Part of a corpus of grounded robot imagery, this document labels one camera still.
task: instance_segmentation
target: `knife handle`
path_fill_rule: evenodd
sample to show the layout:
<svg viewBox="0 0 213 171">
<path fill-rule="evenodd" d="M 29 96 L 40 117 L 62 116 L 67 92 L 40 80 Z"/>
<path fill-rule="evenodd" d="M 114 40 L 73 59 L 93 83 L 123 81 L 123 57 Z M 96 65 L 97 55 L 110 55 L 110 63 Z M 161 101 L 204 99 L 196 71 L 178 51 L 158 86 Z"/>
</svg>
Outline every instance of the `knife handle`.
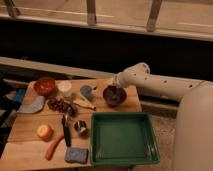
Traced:
<svg viewBox="0 0 213 171">
<path fill-rule="evenodd" d="M 63 126 L 64 129 L 64 138 L 65 138 L 65 142 L 67 147 L 71 146 L 71 137 L 70 137 L 70 130 L 69 127 L 67 126 Z"/>
</svg>

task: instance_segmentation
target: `dark bowl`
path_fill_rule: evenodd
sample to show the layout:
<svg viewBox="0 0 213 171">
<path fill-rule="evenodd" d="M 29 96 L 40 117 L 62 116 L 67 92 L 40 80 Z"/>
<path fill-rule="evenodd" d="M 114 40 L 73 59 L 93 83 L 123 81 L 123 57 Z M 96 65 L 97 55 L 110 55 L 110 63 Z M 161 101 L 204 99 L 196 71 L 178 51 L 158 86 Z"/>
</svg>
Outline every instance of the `dark bowl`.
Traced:
<svg viewBox="0 0 213 171">
<path fill-rule="evenodd" d="M 126 100 L 127 94 L 123 88 L 108 86 L 103 91 L 103 97 L 108 106 L 115 107 L 120 105 Z"/>
<path fill-rule="evenodd" d="M 34 90 L 41 96 L 48 96 L 56 90 L 55 80 L 51 77 L 42 77 L 35 82 Z"/>
</svg>

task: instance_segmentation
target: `small bowl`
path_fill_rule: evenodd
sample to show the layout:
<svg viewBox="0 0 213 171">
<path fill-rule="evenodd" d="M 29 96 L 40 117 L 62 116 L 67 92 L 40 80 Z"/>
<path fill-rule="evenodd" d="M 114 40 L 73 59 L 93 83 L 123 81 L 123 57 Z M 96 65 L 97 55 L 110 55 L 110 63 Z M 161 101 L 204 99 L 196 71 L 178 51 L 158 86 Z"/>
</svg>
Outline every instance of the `small bowl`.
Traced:
<svg viewBox="0 0 213 171">
<path fill-rule="evenodd" d="M 56 90 L 55 80 L 51 77 L 42 77 L 35 82 L 34 90 L 41 96 L 48 96 Z"/>
<path fill-rule="evenodd" d="M 86 125 L 85 121 L 81 121 L 81 120 L 77 121 L 74 124 L 74 128 L 75 128 L 75 131 L 78 133 L 79 136 L 86 136 L 87 125 Z"/>
</svg>

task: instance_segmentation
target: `white cup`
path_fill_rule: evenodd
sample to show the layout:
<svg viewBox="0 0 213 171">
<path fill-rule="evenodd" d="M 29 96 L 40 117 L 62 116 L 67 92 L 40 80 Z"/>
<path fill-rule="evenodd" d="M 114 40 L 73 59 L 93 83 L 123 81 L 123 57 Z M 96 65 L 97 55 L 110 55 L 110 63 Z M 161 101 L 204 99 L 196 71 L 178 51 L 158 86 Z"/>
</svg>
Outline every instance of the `white cup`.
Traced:
<svg viewBox="0 0 213 171">
<path fill-rule="evenodd" d="M 58 90 L 63 97 L 70 97 L 72 95 L 72 83 L 68 80 L 61 81 L 58 84 Z"/>
</svg>

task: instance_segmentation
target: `knife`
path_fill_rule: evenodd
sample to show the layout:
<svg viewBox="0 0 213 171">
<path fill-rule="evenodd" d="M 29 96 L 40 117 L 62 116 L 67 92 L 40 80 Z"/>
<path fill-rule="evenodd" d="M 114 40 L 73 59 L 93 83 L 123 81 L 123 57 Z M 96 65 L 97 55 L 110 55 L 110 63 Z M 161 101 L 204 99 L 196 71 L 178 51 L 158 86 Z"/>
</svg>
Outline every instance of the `knife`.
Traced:
<svg viewBox="0 0 213 171">
<path fill-rule="evenodd" d="M 63 126 L 66 145 L 67 145 L 67 147 L 70 147 L 71 146 L 71 136 L 70 136 L 70 129 L 68 126 L 68 117 L 69 117 L 69 114 L 63 114 L 61 123 Z"/>
</svg>

